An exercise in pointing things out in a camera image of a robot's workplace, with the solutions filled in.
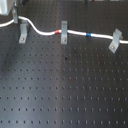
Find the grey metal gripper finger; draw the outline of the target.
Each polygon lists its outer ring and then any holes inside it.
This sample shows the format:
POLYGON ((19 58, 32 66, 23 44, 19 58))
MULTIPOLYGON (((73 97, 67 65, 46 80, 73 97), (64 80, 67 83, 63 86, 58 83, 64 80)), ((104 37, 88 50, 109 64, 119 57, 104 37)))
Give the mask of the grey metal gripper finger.
POLYGON ((14 23, 18 24, 18 9, 15 6, 12 9, 12 15, 13 15, 14 23))

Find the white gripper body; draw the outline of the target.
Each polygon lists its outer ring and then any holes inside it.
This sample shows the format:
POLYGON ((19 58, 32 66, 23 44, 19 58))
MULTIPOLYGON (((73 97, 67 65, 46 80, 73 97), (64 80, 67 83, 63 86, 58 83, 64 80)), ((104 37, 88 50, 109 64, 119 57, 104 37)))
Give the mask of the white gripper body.
POLYGON ((17 0, 0 0, 0 15, 8 15, 14 12, 17 7, 17 0))

